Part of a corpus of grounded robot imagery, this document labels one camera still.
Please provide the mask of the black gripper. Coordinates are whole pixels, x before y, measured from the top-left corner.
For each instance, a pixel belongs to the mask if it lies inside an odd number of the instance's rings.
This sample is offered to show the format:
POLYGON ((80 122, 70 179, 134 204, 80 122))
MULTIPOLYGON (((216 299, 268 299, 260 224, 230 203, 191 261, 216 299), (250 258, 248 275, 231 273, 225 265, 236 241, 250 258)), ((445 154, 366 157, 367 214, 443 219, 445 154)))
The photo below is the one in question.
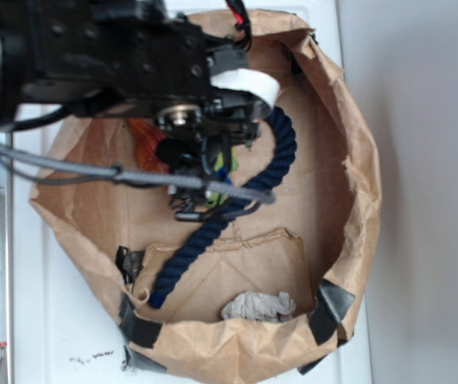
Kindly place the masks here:
POLYGON ((160 44, 157 63, 168 99, 154 121, 165 135, 157 156, 171 174, 231 183, 232 150, 258 138, 263 102, 248 92, 216 88, 210 77, 250 69, 251 46, 250 36, 235 40, 212 35, 160 44))

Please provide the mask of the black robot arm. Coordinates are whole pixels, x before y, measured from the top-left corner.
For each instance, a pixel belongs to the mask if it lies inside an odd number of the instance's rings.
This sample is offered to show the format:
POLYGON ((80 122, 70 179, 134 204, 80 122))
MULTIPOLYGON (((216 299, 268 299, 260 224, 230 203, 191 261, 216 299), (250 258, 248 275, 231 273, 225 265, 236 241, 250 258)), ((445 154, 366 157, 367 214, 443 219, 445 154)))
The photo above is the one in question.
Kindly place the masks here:
POLYGON ((0 1, 0 132, 78 118, 149 118, 165 135, 168 174, 46 158, 0 143, 0 163, 65 174, 65 183, 106 180, 137 188, 172 186, 176 218, 204 222, 250 214, 272 195, 232 186, 231 149, 257 138, 268 113, 253 90, 221 84, 247 67, 249 14, 228 2, 234 34, 215 37, 163 1, 0 1), (232 214, 197 206, 213 193, 238 203, 232 214))

